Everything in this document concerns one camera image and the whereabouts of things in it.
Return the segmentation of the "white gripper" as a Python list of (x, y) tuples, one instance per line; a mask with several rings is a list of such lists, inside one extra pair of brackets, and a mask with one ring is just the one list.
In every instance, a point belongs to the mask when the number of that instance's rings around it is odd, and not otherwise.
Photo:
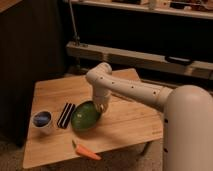
[(108, 108), (110, 96), (111, 96), (111, 92), (108, 89), (101, 88), (101, 87), (93, 88), (92, 100), (98, 112), (100, 113), (106, 112)]

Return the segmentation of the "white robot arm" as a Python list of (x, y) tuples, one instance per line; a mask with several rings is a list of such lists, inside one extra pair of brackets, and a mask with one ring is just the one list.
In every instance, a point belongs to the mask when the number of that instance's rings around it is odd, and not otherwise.
[(164, 114), (163, 171), (213, 171), (213, 96), (183, 85), (175, 89), (121, 79), (103, 62), (89, 70), (86, 80), (100, 110), (108, 108), (112, 92)]

